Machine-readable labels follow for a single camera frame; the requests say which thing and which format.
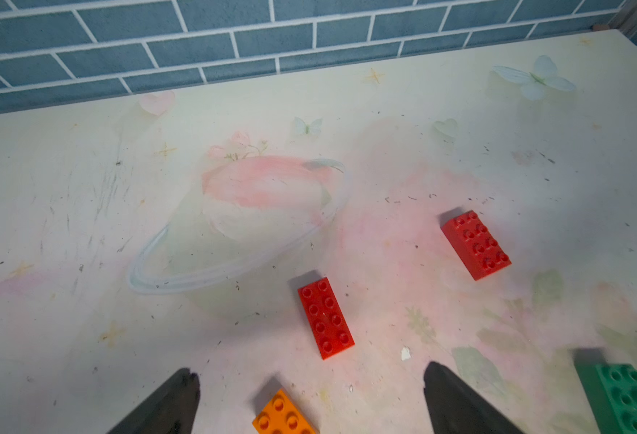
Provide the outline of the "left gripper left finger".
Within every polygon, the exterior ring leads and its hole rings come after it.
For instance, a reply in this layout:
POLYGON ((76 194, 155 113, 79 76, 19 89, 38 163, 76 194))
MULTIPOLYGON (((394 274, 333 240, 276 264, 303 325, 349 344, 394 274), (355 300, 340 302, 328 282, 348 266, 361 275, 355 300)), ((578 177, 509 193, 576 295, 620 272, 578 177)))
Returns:
POLYGON ((191 433, 199 401, 198 375, 181 368, 108 433, 191 433))

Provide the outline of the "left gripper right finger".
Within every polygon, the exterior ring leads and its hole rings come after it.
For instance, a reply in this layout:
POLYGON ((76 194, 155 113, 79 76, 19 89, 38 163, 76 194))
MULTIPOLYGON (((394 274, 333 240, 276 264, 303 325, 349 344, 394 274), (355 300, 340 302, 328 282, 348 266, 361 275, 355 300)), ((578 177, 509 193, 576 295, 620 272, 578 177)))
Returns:
POLYGON ((449 367, 430 362, 423 381, 423 393, 435 433, 523 433, 449 367))

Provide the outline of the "orange lego brick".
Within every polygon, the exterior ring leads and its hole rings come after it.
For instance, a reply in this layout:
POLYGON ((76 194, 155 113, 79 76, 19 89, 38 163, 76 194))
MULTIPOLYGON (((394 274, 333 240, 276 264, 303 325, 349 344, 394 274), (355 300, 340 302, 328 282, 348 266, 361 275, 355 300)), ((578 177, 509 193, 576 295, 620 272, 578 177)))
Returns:
POLYGON ((260 434, 316 434, 317 431, 284 389, 271 397, 253 421, 260 434))

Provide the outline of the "red lego brick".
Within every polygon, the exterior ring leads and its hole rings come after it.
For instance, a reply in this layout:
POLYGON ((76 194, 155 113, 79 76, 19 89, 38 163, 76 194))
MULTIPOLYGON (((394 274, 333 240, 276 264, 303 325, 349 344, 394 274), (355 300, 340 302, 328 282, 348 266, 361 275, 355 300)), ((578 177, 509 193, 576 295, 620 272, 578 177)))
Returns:
POLYGON ((474 280, 486 278, 512 264, 473 211, 448 220, 441 229, 474 280))
POLYGON ((299 289, 298 295, 323 360, 355 345, 327 278, 299 289))

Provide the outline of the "green long lego brick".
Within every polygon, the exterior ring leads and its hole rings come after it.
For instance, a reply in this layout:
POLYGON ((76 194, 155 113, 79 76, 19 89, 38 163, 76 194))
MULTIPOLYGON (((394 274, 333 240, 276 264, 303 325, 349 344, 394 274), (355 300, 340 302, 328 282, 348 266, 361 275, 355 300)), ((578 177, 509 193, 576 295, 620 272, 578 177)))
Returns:
POLYGON ((637 370, 626 363, 577 363, 600 433, 637 434, 637 370))

